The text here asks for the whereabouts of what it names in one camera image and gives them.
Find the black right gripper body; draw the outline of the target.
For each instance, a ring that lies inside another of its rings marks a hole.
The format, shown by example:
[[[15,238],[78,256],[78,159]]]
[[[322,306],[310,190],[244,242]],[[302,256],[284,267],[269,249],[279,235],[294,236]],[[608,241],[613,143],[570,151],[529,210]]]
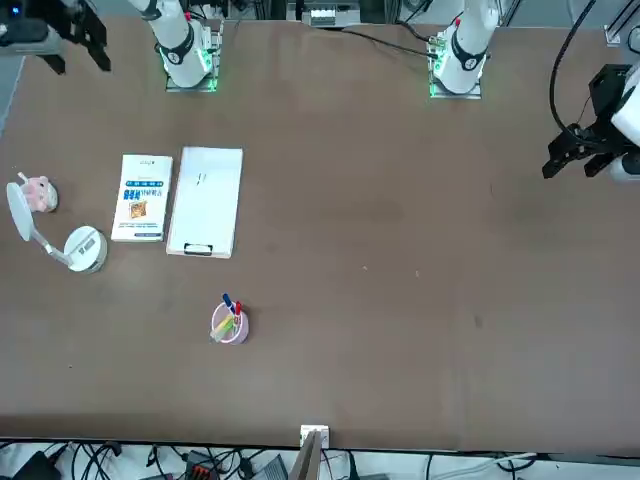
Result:
[[[1,46],[40,43],[53,34],[78,43],[93,22],[87,1],[2,1]]]

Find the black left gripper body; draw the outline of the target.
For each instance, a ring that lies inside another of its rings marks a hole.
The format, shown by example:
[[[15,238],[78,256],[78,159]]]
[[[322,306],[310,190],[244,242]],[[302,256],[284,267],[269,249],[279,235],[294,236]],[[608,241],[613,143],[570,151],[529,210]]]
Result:
[[[605,64],[589,82],[595,121],[592,132],[603,132],[610,124],[623,96],[630,64]]]

